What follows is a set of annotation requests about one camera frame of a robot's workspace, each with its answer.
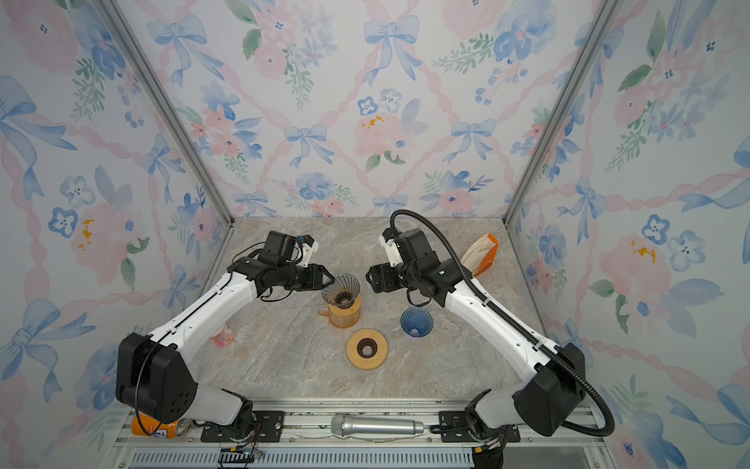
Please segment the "orange glass carafe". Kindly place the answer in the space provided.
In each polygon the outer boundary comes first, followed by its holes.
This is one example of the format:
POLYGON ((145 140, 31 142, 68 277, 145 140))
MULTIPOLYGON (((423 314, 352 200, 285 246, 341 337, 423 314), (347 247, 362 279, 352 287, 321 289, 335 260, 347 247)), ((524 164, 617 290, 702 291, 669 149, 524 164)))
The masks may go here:
POLYGON ((335 305, 326 305, 318 309, 318 316, 327 318, 328 322, 336 328, 351 328, 361 318, 361 304, 363 301, 358 296, 350 308, 342 309, 335 305))

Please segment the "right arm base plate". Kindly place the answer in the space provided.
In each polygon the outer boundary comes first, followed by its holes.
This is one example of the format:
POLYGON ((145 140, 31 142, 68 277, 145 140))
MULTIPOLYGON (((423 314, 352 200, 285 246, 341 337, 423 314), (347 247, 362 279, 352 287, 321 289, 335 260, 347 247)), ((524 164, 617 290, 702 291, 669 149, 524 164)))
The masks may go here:
POLYGON ((480 420, 468 417, 463 410, 443 410, 437 414, 439 422, 430 433, 439 435, 443 443, 487 444, 506 437, 507 443, 519 443, 521 435, 515 425, 490 429, 480 420))

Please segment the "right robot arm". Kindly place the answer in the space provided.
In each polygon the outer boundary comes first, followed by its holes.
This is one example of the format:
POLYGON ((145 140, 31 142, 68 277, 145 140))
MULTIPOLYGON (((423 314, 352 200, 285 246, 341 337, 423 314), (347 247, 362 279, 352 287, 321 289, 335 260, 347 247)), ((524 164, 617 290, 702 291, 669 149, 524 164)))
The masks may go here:
POLYGON ((582 386, 541 348, 557 351, 551 339, 529 328, 493 298, 472 273, 452 258, 439 260, 419 229, 379 236, 388 261, 369 268, 366 279, 376 293, 418 291, 468 322, 515 369, 514 389, 485 390, 465 408, 473 436, 486 440, 492 430, 525 424, 550 437, 585 398, 582 386))

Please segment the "grey glass dripper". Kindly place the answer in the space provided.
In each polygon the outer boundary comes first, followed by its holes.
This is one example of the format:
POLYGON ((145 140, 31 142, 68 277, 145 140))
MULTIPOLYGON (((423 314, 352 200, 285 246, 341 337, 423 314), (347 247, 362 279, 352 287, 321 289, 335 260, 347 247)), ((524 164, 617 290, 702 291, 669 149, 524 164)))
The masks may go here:
POLYGON ((328 285, 321 296, 325 303, 341 310, 351 309, 361 294, 361 283, 352 274, 340 274, 328 285))

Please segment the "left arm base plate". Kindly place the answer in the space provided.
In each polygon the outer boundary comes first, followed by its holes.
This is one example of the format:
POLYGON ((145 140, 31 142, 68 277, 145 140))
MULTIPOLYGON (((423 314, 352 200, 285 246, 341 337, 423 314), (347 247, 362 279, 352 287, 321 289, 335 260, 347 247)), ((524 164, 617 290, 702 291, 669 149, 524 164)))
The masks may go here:
POLYGON ((200 436, 201 443, 279 443, 286 413, 282 410, 253 410, 249 424, 220 426, 207 423, 200 436))

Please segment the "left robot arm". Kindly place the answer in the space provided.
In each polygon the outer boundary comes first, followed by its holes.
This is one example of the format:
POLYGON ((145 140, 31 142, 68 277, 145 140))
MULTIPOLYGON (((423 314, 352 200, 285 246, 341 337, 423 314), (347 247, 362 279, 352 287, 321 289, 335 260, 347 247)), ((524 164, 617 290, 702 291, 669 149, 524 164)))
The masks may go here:
POLYGON ((197 383, 189 364, 221 326, 267 290, 319 291, 333 282, 334 275, 320 264, 275 265, 240 258, 183 313, 146 335, 133 332, 122 340, 115 398, 160 423, 185 418, 243 425, 250 400, 197 383))

